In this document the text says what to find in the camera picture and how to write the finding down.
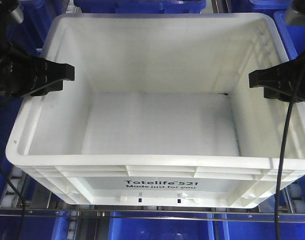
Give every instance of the blue crate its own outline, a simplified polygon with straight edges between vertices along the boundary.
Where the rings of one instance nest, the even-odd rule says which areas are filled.
[[[20,0],[20,3],[23,6],[25,21],[29,25],[33,23],[34,26],[34,29],[29,30],[37,31],[44,42],[52,21],[66,11],[69,2],[68,0]]]
[[[214,221],[216,239],[220,240],[273,240],[273,222]],[[280,223],[283,240],[305,240],[305,223]]]
[[[305,26],[285,24],[286,11],[277,11],[273,18],[290,60],[295,59],[305,50]]]
[[[5,149],[21,104],[21,99],[14,99],[0,109],[0,161],[6,173],[9,173],[12,165],[5,157]],[[6,182],[0,173],[0,197],[5,184]]]
[[[231,0],[233,13],[262,13],[273,17],[274,12],[286,10],[291,0]]]
[[[147,217],[144,212],[112,212],[114,217]],[[149,213],[150,217],[163,216]],[[174,217],[184,217],[175,213]],[[180,219],[111,218],[109,240],[215,240],[213,222]]]
[[[0,240],[14,240],[20,224],[18,216],[0,216]],[[67,217],[26,217],[20,240],[66,240],[69,230]]]
[[[199,14],[206,0],[74,0],[83,13]]]
[[[273,18],[279,35],[290,60],[295,59],[305,50],[305,26],[291,26],[285,24],[286,11],[277,11]],[[305,176],[298,180],[305,201]]]
[[[8,41],[18,43],[24,50],[34,56],[38,56],[36,48],[40,40],[39,35],[34,31],[29,20],[24,16],[24,20],[20,24],[13,24],[7,27],[6,38]]]

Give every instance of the white plastic surface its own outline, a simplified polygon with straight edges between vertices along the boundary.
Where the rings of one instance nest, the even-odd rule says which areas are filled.
[[[288,60],[269,17],[69,14],[42,55],[75,81],[25,99],[6,153],[67,203],[253,208],[273,195],[287,103],[248,83]],[[282,187],[305,174],[304,103],[285,156]]]

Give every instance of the black cable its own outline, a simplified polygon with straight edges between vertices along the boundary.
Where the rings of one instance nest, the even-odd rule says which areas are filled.
[[[284,158],[285,158],[285,149],[286,149],[286,142],[287,142],[287,135],[289,129],[289,123],[291,120],[291,115],[293,111],[294,103],[296,102],[297,93],[302,82],[302,79],[305,74],[305,63],[300,71],[298,81],[295,84],[295,88],[293,90],[288,110],[286,114],[286,119],[283,128],[282,134],[282,141],[281,141],[281,148],[280,148],[280,156],[279,156],[279,166],[278,166],[278,174],[277,174],[277,183],[276,183],[276,193],[275,193],[275,205],[274,205],[274,226],[275,226],[275,236],[276,240],[281,240],[281,233],[280,233],[280,225],[279,225],[279,201],[280,201],[280,189],[281,189],[281,182],[282,182],[282,173],[283,173],[283,166],[284,166]]]

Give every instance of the blue plastic bin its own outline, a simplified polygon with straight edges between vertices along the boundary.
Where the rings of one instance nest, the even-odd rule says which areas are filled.
[[[220,240],[273,240],[273,222],[214,221],[216,239]],[[280,223],[283,240],[305,240],[305,223]]]
[[[4,108],[0,109],[0,161],[7,173],[10,171],[12,164],[5,157],[5,149],[21,104],[21,99],[14,99]],[[6,182],[0,173],[0,197],[5,188],[5,184]]]
[[[277,11],[273,18],[290,60],[295,59],[305,50],[305,26],[285,24],[286,11]]]
[[[83,13],[199,14],[206,0],[74,0]]]
[[[112,212],[112,216],[129,216],[128,213]],[[146,217],[144,212],[133,217]],[[213,222],[178,219],[111,218],[109,240],[215,240]]]
[[[291,26],[285,24],[286,11],[277,11],[273,18],[279,35],[290,60],[295,59],[305,50],[305,26]],[[298,180],[305,201],[305,176]]]
[[[14,240],[20,224],[18,216],[0,216],[0,240]],[[69,216],[25,217],[20,240],[67,240]]]
[[[291,0],[231,0],[233,13],[262,13],[273,17],[274,12],[286,10]]]
[[[34,26],[31,26],[27,18],[24,16],[22,23],[9,25],[7,27],[6,38],[8,41],[17,42],[28,53],[38,56],[39,53],[36,48],[39,42],[41,42],[41,39],[34,29]]]
[[[44,42],[52,21],[66,11],[69,2],[68,0],[20,0],[20,3],[23,6],[25,21],[29,25],[33,23],[35,29],[30,29],[37,31]]]

